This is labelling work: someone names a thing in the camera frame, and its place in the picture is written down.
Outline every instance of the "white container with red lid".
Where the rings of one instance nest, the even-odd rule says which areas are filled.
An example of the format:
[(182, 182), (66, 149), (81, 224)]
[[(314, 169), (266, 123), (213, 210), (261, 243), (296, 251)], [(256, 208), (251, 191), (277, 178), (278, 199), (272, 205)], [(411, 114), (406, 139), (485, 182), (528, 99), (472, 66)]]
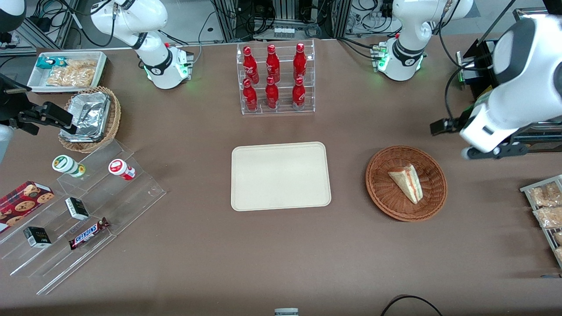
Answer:
[(127, 181), (133, 180), (136, 175), (135, 169), (129, 166), (123, 159), (113, 159), (107, 169), (111, 174), (118, 175)]

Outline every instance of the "red cookie box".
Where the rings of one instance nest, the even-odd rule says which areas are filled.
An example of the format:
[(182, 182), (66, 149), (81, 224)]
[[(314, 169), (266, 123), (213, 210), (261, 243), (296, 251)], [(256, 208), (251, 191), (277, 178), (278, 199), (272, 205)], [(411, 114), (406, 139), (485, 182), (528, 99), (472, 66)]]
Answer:
[(0, 233), (55, 196), (51, 188), (27, 181), (0, 198)]

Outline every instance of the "packaged bread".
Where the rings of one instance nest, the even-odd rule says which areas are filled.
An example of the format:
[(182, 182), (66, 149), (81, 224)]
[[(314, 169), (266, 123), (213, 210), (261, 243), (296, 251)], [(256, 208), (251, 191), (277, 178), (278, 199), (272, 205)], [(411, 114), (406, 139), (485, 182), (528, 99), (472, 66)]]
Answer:
[(558, 243), (558, 245), (562, 245), (562, 232), (555, 233), (554, 240)]
[(406, 167), (393, 168), (388, 171), (388, 175), (398, 184), (398, 187), (412, 203), (417, 204), (423, 198), (418, 173), (412, 164)]
[(554, 255), (558, 260), (562, 261), (562, 247), (558, 247), (554, 250)]
[(96, 60), (67, 59), (66, 64), (51, 69), (47, 85), (87, 88), (92, 84), (96, 73)]
[(543, 228), (562, 227), (562, 207), (543, 207), (534, 214)]
[(529, 196), (537, 207), (562, 206), (562, 193), (555, 182), (530, 189)]

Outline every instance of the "aluminum foil container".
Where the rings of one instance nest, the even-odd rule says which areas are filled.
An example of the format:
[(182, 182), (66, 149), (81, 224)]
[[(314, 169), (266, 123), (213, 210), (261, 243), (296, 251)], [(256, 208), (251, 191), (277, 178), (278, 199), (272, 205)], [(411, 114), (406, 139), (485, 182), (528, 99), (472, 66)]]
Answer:
[(111, 98), (103, 93), (77, 94), (70, 100), (68, 112), (76, 125), (76, 134), (61, 130), (60, 136), (68, 142), (99, 142), (107, 123)]

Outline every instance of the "white tray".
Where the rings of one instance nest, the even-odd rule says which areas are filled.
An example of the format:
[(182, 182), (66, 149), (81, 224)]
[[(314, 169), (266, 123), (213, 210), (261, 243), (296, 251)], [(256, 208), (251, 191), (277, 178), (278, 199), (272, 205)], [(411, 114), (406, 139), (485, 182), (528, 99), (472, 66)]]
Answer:
[(43, 56), (62, 56), (69, 59), (76, 59), (76, 60), (85, 60), (85, 59), (93, 59), (97, 60), (98, 64), (96, 65), (96, 72), (94, 73), (94, 78), (92, 79), (92, 83), (90, 87), (80, 88), (80, 87), (54, 87), (51, 85), (47, 85), (47, 78), (51, 73), (50, 69), (41, 69), (39, 67), (33, 66), (33, 70), (31, 71), (31, 76), (29, 77), (28, 87), (35, 93), (69, 93), (69, 92), (78, 92), (82, 90), (86, 90), (89, 88), (97, 87), (99, 84), (99, 80), (102, 77), (103, 67), (105, 66), (107, 56), (100, 52), (100, 51), (87, 51), (87, 52), (73, 52), (73, 51), (62, 51), (62, 52), (49, 52), (49, 53), (41, 53), (37, 58), (41, 58)]
[(230, 204), (236, 211), (318, 207), (331, 200), (326, 147), (320, 142), (232, 151)]

